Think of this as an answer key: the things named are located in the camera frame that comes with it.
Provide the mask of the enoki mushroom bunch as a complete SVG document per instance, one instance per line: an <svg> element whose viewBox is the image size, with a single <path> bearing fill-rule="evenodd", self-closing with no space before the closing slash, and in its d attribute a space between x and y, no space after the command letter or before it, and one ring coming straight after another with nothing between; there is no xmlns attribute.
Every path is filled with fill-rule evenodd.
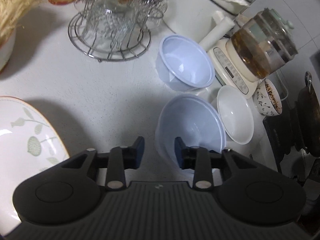
<svg viewBox="0 0 320 240"><path fill-rule="evenodd" d="M38 3L38 0L1 0L1 44L17 27L19 20Z"/></svg>

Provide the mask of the white electric cooking pot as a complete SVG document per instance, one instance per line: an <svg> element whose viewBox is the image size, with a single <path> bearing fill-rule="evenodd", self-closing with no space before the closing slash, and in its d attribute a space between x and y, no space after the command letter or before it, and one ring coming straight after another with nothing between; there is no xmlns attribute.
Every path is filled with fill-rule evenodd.
<svg viewBox="0 0 320 240"><path fill-rule="evenodd" d="M178 35L201 42L225 17L233 20L252 0L168 0L164 23Z"/></svg>

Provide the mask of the patterned bowl with grains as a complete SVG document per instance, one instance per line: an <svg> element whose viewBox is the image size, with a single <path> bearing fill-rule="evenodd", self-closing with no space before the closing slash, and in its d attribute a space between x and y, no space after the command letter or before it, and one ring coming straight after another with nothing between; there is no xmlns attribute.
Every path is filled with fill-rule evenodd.
<svg viewBox="0 0 320 240"><path fill-rule="evenodd" d="M264 116L281 115L283 108L279 93L269 79L264 79L257 86L253 96L257 111Z"/></svg>

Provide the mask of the white bowl with vegetables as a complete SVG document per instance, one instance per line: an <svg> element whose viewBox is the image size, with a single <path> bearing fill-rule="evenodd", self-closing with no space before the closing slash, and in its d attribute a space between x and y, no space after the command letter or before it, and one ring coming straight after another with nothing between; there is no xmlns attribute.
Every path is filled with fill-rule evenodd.
<svg viewBox="0 0 320 240"><path fill-rule="evenodd" d="M2 71L10 60L16 40L16 29L14 29L10 37L1 45L0 51L0 71Z"/></svg>

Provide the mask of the small white ceramic bowl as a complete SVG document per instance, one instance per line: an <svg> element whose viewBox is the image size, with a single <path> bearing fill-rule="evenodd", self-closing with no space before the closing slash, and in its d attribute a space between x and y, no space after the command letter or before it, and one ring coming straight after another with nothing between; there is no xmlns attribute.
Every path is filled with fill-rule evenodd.
<svg viewBox="0 0 320 240"><path fill-rule="evenodd" d="M237 144L248 144L254 133L254 120L247 100L232 86L222 86L216 98L217 111L227 135Z"/></svg>

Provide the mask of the blue plastic bowl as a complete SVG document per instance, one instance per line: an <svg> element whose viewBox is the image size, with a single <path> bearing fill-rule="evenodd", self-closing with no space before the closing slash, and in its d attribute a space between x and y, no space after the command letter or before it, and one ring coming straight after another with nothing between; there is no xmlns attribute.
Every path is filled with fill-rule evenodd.
<svg viewBox="0 0 320 240"><path fill-rule="evenodd" d="M200 146L217 153L226 146L226 132L216 109L193 94L181 94L162 109L155 131L155 148L166 163L181 174L191 177L194 171L182 170L175 155L175 138L186 146Z"/></svg>
<svg viewBox="0 0 320 240"><path fill-rule="evenodd" d="M207 52L195 41L177 34L159 43L156 70L169 88L179 92L206 88L215 78Z"/></svg>

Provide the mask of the white leaf plate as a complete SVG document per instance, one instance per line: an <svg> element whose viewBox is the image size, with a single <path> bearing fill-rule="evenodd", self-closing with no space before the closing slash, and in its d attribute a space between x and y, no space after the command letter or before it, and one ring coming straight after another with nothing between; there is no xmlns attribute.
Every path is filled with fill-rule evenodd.
<svg viewBox="0 0 320 240"><path fill-rule="evenodd" d="M50 122L25 101L1 96L1 235L20 223L12 203L24 180L68 159Z"/></svg>

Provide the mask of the glass health kettle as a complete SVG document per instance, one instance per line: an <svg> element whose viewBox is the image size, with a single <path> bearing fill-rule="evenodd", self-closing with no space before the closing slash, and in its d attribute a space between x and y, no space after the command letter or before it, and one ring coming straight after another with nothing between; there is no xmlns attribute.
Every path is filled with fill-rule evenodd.
<svg viewBox="0 0 320 240"><path fill-rule="evenodd" d="M261 80L297 55L293 29L274 9L258 12L230 38L220 39L208 50L216 74L225 85L251 98Z"/></svg>

